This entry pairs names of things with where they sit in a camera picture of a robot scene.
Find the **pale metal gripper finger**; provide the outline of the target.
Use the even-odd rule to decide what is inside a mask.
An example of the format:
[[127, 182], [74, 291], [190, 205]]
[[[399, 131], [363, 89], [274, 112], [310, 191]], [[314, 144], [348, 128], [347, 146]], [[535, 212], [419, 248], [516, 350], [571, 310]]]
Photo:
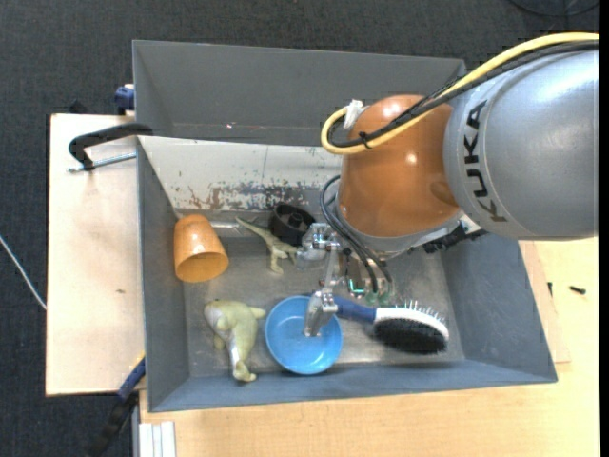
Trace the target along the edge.
[[331, 292], [316, 292], [313, 295], [313, 335], [320, 334], [331, 317], [337, 312], [338, 308], [334, 302]]
[[315, 337], [319, 333], [320, 314], [318, 313], [321, 307], [321, 294], [314, 292], [310, 295], [307, 302], [305, 317], [304, 317], [304, 335], [307, 337]]

